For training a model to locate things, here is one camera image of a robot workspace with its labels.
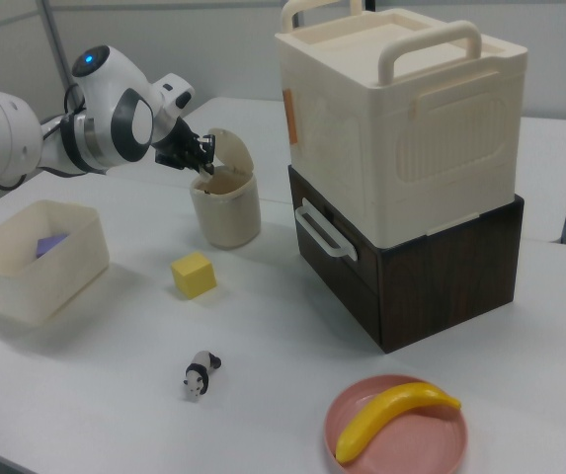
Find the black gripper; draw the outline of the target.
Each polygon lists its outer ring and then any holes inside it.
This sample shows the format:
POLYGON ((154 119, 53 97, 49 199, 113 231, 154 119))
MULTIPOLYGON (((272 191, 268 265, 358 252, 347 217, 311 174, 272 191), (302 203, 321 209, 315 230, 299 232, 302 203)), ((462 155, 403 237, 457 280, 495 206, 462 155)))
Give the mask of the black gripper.
POLYGON ((199 171, 204 179, 214 175, 215 136, 199 136, 182 118, 177 118, 168 135, 154 144, 154 149, 155 162, 160 165, 199 171))

